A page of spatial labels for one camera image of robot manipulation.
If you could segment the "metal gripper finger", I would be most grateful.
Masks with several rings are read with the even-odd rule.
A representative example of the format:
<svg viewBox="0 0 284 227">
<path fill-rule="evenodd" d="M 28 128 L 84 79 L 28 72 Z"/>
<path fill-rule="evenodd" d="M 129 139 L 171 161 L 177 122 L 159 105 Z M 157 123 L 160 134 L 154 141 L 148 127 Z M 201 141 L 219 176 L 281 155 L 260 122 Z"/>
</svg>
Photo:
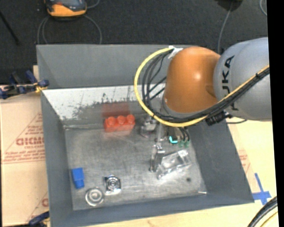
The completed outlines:
<svg viewBox="0 0 284 227">
<path fill-rule="evenodd" d="M 147 117 L 140 128 L 141 136 L 149 138 L 151 134 L 155 131 L 156 126 L 157 121 L 151 117 Z"/>
<path fill-rule="evenodd" d="M 150 172 L 157 171 L 158 166 L 161 164 L 164 155 L 165 155 L 165 150 L 162 148 L 161 145 L 154 145 L 152 147 L 152 154 L 150 157 L 150 166 L 149 166 Z"/>
</svg>

